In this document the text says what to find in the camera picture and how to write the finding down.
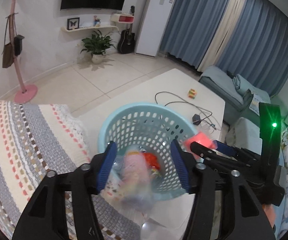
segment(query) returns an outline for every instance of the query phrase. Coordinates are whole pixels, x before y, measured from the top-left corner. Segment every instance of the white refrigerator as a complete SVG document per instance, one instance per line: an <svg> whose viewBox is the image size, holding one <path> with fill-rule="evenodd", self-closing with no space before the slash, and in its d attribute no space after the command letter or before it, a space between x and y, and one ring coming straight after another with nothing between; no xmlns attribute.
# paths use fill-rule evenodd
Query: white refrigerator
<svg viewBox="0 0 288 240"><path fill-rule="evenodd" d="M148 0L142 17L135 52L155 57L175 0Z"/></svg>

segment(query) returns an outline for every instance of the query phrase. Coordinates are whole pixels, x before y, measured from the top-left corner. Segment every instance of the laundry basket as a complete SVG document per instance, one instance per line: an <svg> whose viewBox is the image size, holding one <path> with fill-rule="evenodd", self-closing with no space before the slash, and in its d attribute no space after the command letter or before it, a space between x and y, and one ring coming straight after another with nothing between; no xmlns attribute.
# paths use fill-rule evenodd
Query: laundry basket
<svg viewBox="0 0 288 240"><path fill-rule="evenodd" d="M157 156L161 179L152 182L155 200L169 200L185 193L171 157L171 142L183 141L196 134L186 119L164 106L134 103L120 107L105 120L98 137L98 152L104 152L109 141L117 144L117 155L123 156L129 145L139 145Z"/></svg>

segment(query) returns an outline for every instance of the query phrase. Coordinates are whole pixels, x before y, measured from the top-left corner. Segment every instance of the black cable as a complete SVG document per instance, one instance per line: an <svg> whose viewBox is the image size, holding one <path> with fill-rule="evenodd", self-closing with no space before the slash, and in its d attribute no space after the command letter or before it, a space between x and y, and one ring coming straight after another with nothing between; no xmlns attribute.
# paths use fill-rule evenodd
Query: black cable
<svg viewBox="0 0 288 240"><path fill-rule="evenodd" d="M118 27L117 27L117 32L118 32L119 35L122 35L122 33L119 33L119 28Z"/></svg>
<svg viewBox="0 0 288 240"><path fill-rule="evenodd" d="M182 101L172 101L172 102L169 102L169 103L167 103L165 106L167 106L167 105L169 105L169 104L173 104L173 103L185 103L185 104L189 104L189 105L191 105L191 106L194 106L194 107L196 107L198 110L200 110L201 113L203 113L203 114L205 115L205 118L203 118L203 119L201 119L201 120L198 120L198 121L196 121L196 122L202 122L202 121L204 121L204 122L206 122L209 126L213 127L213 132L214 132L215 130L217 130L216 127L215 127L215 124L213 124L212 120L210 119L210 117L211 117L212 114L213 114L212 111L207 110L207 109L204 109L204 108L202 108L202 107L200 107L200 106L196 106L196 105L194 105L193 103L190 103L190 102L186 101L185 99L181 98L180 96L178 96L178 95L176 95L176 94L174 94L174 93L172 93L172 92L168 92L168 91L161 91L161 92L158 92L158 93L155 94L155 102L156 102L156 104L158 104L157 99L156 99L157 95L158 95L158 94L162 94L162 93L167 93L167 94L174 95L174 96L176 96L177 98L179 98L179 99L182 100Z"/></svg>

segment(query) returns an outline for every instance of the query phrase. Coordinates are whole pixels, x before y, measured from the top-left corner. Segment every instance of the striped blanket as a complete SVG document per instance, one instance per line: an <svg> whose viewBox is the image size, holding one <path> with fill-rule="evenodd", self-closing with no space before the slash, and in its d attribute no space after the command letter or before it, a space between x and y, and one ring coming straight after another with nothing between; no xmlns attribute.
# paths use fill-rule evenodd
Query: striped blanket
<svg viewBox="0 0 288 240"><path fill-rule="evenodd" d="M23 209L48 170L66 173L87 162L90 152L82 125L67 106L0 101L1 231L12 238ZM93 196L93 202L105 239L139 239L137 224L101 196ZM69 236L76 239L69 193L66 217Z"/></svg>

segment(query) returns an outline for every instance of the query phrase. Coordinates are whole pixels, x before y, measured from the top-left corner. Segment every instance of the metal screw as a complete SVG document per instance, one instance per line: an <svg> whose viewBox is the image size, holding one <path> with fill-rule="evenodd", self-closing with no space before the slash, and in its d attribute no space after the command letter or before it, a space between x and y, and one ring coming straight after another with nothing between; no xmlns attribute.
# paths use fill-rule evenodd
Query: metal screw
<svg viewBox="0 0 288 240"><path fill-rule="evenodd" d="M197 163L196 168L199 170L204 170L206 169L206 165L204 163Z"/></svg>
<svg viewBox="0 0 288 240"><path fill-rule="evenodd" d="M240 172L237 171L237 170L232 170L232 171L231 171L231 175L234 176L234 177L239 177Z"/></svg>
<svg viewBox="0 0 288 240"><path fill-rule="evenodd" d="M49 171L46 176L51 178L51 177L54 177L56 175L56 171Z"/></svg>
<svg viewBox="0 0 288 240"><path fill-rule="evenodd" d="M90 164L85 163L80 168L82 169L82 171L88 171L90 169Z"/></svg>

